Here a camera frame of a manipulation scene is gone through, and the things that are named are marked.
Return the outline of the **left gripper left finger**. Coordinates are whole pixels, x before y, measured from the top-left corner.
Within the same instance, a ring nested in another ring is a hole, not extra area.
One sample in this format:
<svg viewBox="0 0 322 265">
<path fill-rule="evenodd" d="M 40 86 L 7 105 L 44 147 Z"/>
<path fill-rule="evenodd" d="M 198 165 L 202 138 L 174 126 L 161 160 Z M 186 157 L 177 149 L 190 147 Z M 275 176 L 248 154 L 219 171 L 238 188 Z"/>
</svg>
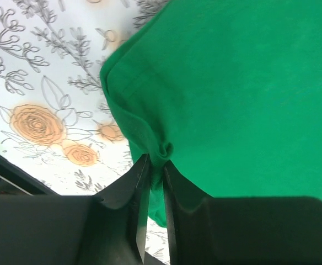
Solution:
<svg viewBox="0 0 322 265">
<path fill-rule="evenodd" d="M 149 169 L 94 195 L 0 194 L 0 264 L 148 264 Z"/>
</svg>

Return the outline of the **green t-shirt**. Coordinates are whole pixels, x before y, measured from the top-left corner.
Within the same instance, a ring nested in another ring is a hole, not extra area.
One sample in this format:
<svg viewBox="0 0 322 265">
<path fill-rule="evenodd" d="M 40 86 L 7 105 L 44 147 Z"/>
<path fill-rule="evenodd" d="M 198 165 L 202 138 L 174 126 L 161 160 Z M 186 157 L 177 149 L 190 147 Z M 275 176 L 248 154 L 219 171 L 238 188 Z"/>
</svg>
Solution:
<svg viewBox="0 0 322 265">
<path fill-rule="evenodd" d="M 167 161 L 214 197 L 322 200 L 322 1 L 170 1 L 100 80 L 159 226 Z"/>
</svg>

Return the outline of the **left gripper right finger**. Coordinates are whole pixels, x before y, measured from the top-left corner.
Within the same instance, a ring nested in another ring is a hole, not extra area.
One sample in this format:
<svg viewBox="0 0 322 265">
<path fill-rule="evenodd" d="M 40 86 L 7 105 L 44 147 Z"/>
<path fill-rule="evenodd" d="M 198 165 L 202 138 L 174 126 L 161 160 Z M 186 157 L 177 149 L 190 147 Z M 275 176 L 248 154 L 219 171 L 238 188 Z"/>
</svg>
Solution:
<svg viewBox="0 0 322 265">
<path fill-rule="evenodd" d="M 171 264 L 322 264 L 322 201 L 215 198 L 164 166 Z"/>
</svg>

